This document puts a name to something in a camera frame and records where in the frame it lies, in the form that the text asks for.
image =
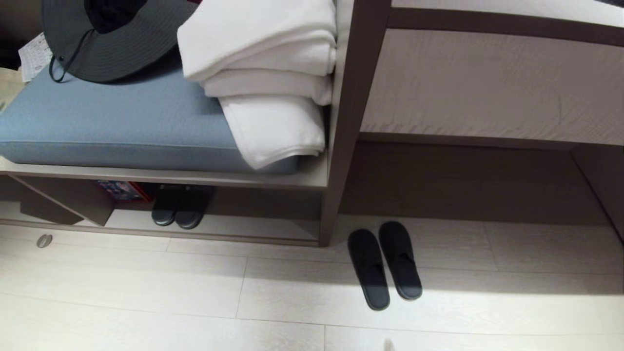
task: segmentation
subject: wooden floor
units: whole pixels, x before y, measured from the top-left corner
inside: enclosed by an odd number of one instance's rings
[[[622,349],[608,226],[400,219],[424,295],[390,281],[374,312],[346,238],[388,219],[342,215],[327,249],[2,225],[0,350]]]

